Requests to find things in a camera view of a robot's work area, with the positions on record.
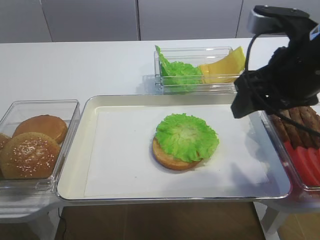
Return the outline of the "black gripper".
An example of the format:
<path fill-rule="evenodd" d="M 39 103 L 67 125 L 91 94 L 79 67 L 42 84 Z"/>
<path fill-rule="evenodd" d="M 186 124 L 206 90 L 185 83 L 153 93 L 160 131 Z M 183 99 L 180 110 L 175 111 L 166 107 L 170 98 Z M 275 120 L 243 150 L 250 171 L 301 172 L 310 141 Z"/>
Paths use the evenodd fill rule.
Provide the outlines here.
<path fill-rule="evenodd" d="M 320 25 L 304 11 L 251 11 L 248 29 L 260 35 L 285 34 L 268 64 L 245 69 L 235 80 L 231 105 L 236 119 L 256 111 L 274 114 L 300 106 L 316 105 L 320 91 Z"/>

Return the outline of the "blue silver robot arm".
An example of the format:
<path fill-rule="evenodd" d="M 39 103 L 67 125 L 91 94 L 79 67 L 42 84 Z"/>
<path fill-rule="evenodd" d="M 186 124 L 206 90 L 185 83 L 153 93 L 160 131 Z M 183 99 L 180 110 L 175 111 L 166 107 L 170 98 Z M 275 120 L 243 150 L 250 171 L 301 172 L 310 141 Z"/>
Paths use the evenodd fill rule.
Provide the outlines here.
<path fill-rule="evenodd" d="M 255 37 L 286 35 L 268 64 L 244 72 L 235 80 L 231 111 L 236 119 L 256 111 L 286 110 L 316 105 L 320 92 L 320 25 L 296 8 L 256 5 L 248 19 Z"/>

